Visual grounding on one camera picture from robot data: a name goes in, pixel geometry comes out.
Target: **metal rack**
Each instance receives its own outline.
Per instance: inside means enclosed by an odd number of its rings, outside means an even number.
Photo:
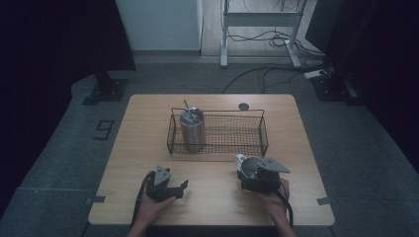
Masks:
[[[206,144],[193,144],[204,147],[198,152],[185,148],[180,124],[181,110],[172,109],[167,135],[170,154],[241,153],[264,156],[268,150],[263,110],[204,111]]]
[[[223,1],[224,12],[222,14],[221,67],[227,67],[228,27],[293,27],[290,40],[286,40],[287,51],[293,62],[293,66],[301,67],[301,63],[295,52],[294,42],[307,0],[302,0],[297,12],[281,13],[230,13],[228,12],[229,0]]]

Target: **white wall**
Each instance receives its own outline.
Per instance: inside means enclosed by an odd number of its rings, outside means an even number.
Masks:
[[[131,50],[200,50],[202,0],[117,0]]]

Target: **power strip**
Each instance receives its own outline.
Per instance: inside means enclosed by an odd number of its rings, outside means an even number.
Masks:
[[[318,71],[312,71],[312,72],[304,73],[304,78],[305,79],[311,79],[311,78],[314,78],[314,77],[325,76],[325,75],[327,75],[325,70],[318,70]]]

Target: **metal shelf frame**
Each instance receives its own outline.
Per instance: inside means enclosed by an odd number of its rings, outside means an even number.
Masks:
[[[281,13],[237,13],[228,12],[228,1],[224,1],[224,11],[222,13],[222,41],[221,41],[221,63],[222,68],[227,67],[227,32],[229,27],[293,27],[290,40],[286,40],[287,51],[293,62],[294,67],[301,67],[301,63],[296,55],[294,43],[299,25],[303,16],[305,4],[302,3],[297,12]]]

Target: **wooden table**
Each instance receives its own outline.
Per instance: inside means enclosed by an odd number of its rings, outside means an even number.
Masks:
[[[330,204],[318,203],[326,192],[295,100],[291,95],[134,95],[130,98],[95,202],[93,224],[130,224],[142,179],[157,165],[171,169],[169,187],[190,180],[184,198],[177,199],[154,225],[269,226],[272,220],[254,194],[239,187],[235,154],[169,154],[166,140],[172,108],[265,110],[272,157],[289,168],[281,174],[291,185],[295,225],[332,225]]]

